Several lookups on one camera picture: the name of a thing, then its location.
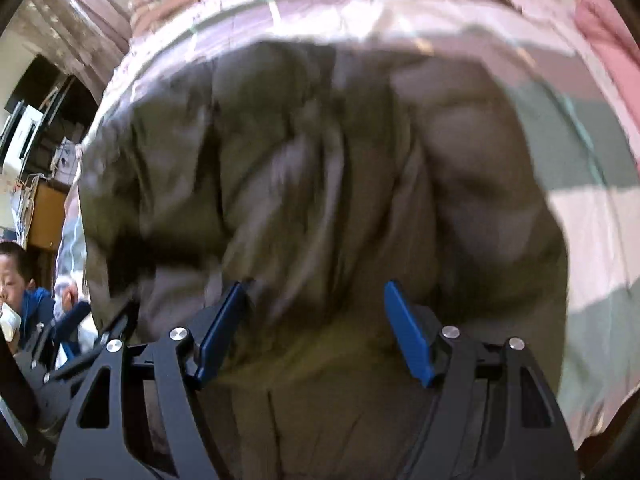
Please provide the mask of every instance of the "pink fabric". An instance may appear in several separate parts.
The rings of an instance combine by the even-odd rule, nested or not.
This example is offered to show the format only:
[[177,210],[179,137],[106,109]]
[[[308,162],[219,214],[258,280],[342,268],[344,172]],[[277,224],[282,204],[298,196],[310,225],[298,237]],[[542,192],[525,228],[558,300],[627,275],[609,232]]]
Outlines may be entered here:
[[600,57],[640,128],[640,48],[610,0],[576,0],[575,25]]

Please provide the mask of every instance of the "black hair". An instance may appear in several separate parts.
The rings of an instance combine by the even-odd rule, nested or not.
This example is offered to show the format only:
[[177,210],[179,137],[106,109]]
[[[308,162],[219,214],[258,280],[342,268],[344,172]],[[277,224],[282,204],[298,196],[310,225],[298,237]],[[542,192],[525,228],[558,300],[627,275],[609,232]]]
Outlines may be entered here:
[[0,242],[0,255],[10,256],[14,259],[18,274],[22,276],[25,283],[31,279],[31,261],[27,251],[20,245],[15,242]]

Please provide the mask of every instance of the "beige curtain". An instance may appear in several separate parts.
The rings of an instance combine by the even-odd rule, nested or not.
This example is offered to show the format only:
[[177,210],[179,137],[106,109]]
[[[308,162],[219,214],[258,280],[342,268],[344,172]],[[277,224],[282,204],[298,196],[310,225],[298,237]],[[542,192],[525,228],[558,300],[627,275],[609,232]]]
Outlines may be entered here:
[[75,75],[98,103],[131,36],[127,19],[107,0],[24,0],[8,28]]

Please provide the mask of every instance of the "wrinkled dark fabric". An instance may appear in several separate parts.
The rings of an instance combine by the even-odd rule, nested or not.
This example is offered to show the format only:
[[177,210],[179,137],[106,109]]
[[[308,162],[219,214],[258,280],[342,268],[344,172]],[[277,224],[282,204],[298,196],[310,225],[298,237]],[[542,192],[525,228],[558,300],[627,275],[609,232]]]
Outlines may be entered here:
[[480,64],[254,44],[159,79],[82,163],[98,327],[135,283],[150,341],[255,280],[216,386],[245,480],[403,466],[431,399],[386,322],[389,279],[478,339],[521,336],[558,386],[564,241]]

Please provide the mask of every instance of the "blue rubber tip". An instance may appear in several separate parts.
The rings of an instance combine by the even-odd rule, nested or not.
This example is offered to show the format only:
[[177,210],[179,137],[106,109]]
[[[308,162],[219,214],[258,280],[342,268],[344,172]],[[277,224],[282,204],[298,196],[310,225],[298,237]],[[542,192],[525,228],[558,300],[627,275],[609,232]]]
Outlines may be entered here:
[[435,372],[431,365],[429,341],[420,330],[404,296],[395,282],[385,285],[385,312],[411,375],[427,387]]

